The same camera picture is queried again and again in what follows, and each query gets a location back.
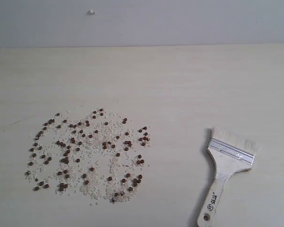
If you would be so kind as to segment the white wooden paint brush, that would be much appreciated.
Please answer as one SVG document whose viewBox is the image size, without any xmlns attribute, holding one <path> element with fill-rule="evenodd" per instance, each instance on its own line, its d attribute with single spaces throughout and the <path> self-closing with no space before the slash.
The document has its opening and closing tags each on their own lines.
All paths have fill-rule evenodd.
<svg viewBox="0 0 284 227">
<path fill-rule="evenodd" d="M 212 227 L 227 181 L 236 173 L 252 169 L 259 145 L 223 128 L 213 127 L 207 146 L 214 178 L 197 219 L 199 227 Z"/>
</svg>

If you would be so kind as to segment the beans and rice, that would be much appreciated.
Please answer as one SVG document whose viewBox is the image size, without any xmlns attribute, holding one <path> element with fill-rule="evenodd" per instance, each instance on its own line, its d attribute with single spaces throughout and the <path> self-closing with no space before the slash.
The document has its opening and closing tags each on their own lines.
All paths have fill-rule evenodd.
<svg viewBox="0 0 284 227">
<path fill-rule="evenodd" d="M 104 108 L 83 118 L 58 112 L 32 137 L 25 179 L 32 190 L 81 193 L 121 203 L 138 192 L 151 145 L 150 126 Z"/>
</svg>

